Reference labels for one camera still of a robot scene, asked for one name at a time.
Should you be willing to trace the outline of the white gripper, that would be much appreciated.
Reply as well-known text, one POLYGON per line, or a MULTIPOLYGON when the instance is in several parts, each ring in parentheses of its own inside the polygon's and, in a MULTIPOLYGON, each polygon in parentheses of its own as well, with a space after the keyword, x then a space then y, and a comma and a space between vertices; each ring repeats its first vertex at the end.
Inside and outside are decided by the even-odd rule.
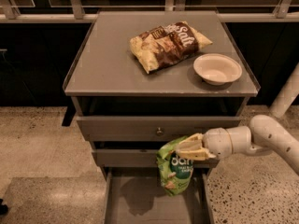
POLYGON ((204 137, 201 133, 195 133, 175 147, 176 153, 183 159, 193 161, 218 160, 229 157, 233 153, 231 137, 223 128, 210 129, 204 137))

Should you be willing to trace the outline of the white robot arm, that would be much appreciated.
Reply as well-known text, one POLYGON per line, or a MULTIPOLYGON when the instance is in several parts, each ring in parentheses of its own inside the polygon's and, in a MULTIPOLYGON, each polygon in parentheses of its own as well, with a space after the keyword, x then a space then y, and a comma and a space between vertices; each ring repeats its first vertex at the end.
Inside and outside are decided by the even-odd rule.
POLYGON ((252 117, 248 126, 195 133, 175 146, 179 157, 193 161, 221 160, 233 154, 262 156, 272 151, 299 174, 299 141, 266 115, 252 117))

